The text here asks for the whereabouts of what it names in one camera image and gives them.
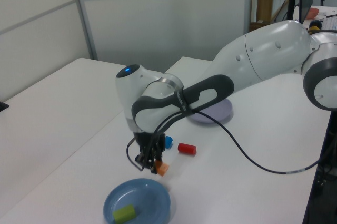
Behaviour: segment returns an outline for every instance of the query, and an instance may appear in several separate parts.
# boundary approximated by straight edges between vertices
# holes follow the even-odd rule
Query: table
[[[0,112],[0,217],[122,111],[123,66],[78,59]]]
[[[311,6],[312,8],[317,8],[320,10],[320,12],[318,13],[318,15],[315,17],[315,20],[323,20],[326,18],[326,16],[329,15],[335,15],[337,14],[337,7],[327,7],[327,6]],[[294,20],[298,20],[299,19],[299,8],[295,7],[294,9],[294,15],[293,15],[293,19]],[[309,25],[311,23],[312,20],[304,20],[303,22],[303,26],[305,28],[309,28]]]
[[[168,72],[189,85],[211,62],[181,58]],[[302,76],[280,75],[229,97],[234,117],[226,124],[249,156],[274,170],[307,166],[319,156],[330,113],[312,105]],[[103,203],[120,183],[159,181],[171,196],[170,224],[302,223],[315,169],[267,173],[248,162],[226,133],[182,119],[168,131],[174,140],[163,154],[164,177],[139,172],[127,160],[132,137],[118,114],[0,219],[8,223],[104,223]],[[179,142],[197,146],[194,157]],[[137,154],[137,146],[130,149]]]

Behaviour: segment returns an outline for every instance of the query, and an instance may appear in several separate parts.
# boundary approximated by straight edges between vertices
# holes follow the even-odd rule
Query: red cylinder
[[[196,154],[196,146],[188,145],[188,144],[185,144],[185,143],[179,143],[178,151],[182,152],[182,153],[185,153],[185,154],[195,155]]]

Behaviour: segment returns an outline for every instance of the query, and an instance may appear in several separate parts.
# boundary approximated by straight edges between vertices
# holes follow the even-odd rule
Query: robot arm
[[[124,68],[116,77],[116,86],[140,145],[136,161],[156,173],[154,161],[161,161],[164,151],[163,132],[174,122],[282,73],[303,74],[310,101],[322,109],[337,110],[336,43],[336,34],[310,36],[300,23],[285,21],[228,44],[200,79],[186,88],[170,74],[139,65]]]

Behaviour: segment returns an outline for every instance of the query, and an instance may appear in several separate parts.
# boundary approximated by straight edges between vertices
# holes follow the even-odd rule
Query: blue plate
[[[137,217],[125,224],[166,224],[170,219],[170,195],[158,182],[134,179],[117,186],[107,196],[103,215],[108,224],[115,224],[112,213],[132,204]]]

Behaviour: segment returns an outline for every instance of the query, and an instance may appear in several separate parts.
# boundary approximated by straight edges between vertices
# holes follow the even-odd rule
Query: green block
[[[123,224],[129,220],[136,218],[136,211],[133,208],[133,205],[128,204],[126,207],[123,207],[112,213],[115,219],[116,224]]]

